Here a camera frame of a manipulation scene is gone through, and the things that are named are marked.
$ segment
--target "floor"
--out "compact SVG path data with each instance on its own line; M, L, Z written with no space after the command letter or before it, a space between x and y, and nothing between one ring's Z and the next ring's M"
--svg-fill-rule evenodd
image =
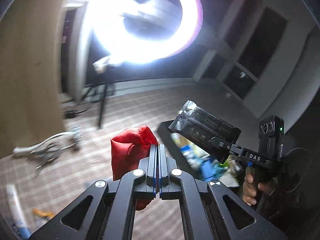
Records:
M97 104L81 116L66 120L67 129L75 125L81 128L81 150L63 152L38 176L34 161L12 159L10 156L0 160L0 211L3 217L9 217L5 186L14 183L27 223L35 231L37 227L32 208L58 213L85 190L86 181L112 177L110 139L113 136L125 128L146 124L157 137L159 123L174 119L187 100L240 128L242 133L238 144L257 150L258 120L241 103L225 97L221 90L189 84L110 98L101 130L96 128ZM177 200L155 199L145 210L136 212L132 238L154 237L184 239Z

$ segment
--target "clutter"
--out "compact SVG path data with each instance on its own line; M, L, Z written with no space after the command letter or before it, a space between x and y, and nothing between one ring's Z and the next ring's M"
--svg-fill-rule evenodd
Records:
M33 151L30 153L29 158L37 159L40 161L40 165L36 167L39 172L45 165L56 160L61 154L61 148L55 143L50 143L45 149L40 151Z
M8 184L6 190L13 223L18 228L20 236L23 239L28 239L31 236L31 233L20 205L17 189L14 184Z
M54 217L52 212L44 212L39 209L33 209L32 213L35 215L35 224L37 228L42 227L46 222Z
M229 153L214 149L210 140L220 138L235 144L241 133L239 128L210 114L190 100L184 104L176 119L169 125L169 129L192 141L207 153L214 155L219 163L225 163Z
M15 147L12 151L12 156L15 158L23 157L23 156L29 156L31 152L34 152L37 148L41 147L48 141L55 139L60 136L64 135L70 135L71 144L65 147L61 148L61 151L64 151L69 148L73 148L74 150L79 150L79 144L80 144L80 129L79 127L74 127L70 132L62 132L55 135L52 135L51 137L47 138L41 143L38 143L36 145L30 146L30 147Z
M229 157L224 164L220 164L206 151L187 140L178 133L171 134L172 140L179 147L180 152L195 171L201 171L204 181L223 178L228 187L239 187L234 178L242 168L236 161Z

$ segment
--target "white wall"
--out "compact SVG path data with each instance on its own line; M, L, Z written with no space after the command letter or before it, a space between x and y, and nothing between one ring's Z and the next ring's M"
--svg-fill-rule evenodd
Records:
M263 0L263 4L288 23L266 69L244 100L244 105L257 118L262 116L285 86L300 58L308 33L315 26L301 0Z
M299 60L309 29L288 22L277 50L244 105L257 117L268 109L289 79Z
M315 27L308 37L297 67L276 100L263 114L284 119L288 131L307 109L320 86L320 30Z
M87 73L93 17L90 0L66 0L66 7L78 7L70 39L68 93L80 103Z
M199 82L201 80L202 76L204 75L210 63L217 54L223 56L226 59L236 57L236 52L233 51L233 49L231 49L231 47L227 44L224 38L227 35L228 30L234 23L244 1L245 0L232 1L217 31L213 30L206 23L203 24L195 42L201 44L202 46L205 46L208 49L208 51L204 55L202 61L199 63L194 72L192 78L195 82ZM226 63L226 66L223 68L225 70L225 74L220 74L218 78L220 81L227 75L231 66L233 66L233 64L230 64L229 62Z
M14 0L0 21L0 157L64 131L58 99L63 0Z

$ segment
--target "red bag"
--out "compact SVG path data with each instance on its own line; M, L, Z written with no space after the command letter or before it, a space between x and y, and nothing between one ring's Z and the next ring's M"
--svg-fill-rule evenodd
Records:
M111 139L111 165L113 180L121 179L124 174L138 168L139 160L150 153L150 145L158 144L149 127L125 129ZM136 210L144 209L151 200L139 200Z

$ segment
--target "finger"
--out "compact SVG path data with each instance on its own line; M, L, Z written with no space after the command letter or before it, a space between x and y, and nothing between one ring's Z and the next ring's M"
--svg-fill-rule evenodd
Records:
M243 185L245 185L251 190L256 190L256 187L253 184L250 184L247 180L244 181Z
M242 200L249 205L255 205L257 203L257 201L254 198L248 196L243 196Z
M246 195L246 196L249 196L249 197L255 197L257 192L254 188L252 187L249 187L248 184L244 184L244 187L243 187L243 193Z
M253 182L253 175L252 174L248 174L245 176L244 178L249 184L252 184Z
M245 169L245 180L250 184L253 182L253 169L251 167Z
M267 195L271 195L275 188L272 186L270 182L260 182L258 184L258 189Z

